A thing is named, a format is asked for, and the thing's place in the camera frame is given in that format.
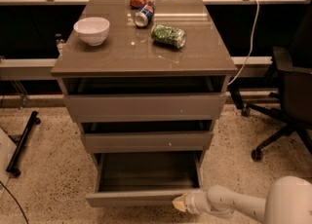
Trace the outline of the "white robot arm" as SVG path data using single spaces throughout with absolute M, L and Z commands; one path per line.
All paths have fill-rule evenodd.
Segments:
M 230 218 L 238 211 L 260 224 L 312 224 L 312 184 L 299 177 L 281 177 L 265 199 L 215 185 L 208 191 L 181 195 L 173 206 L 181 212 L 219 218 Z

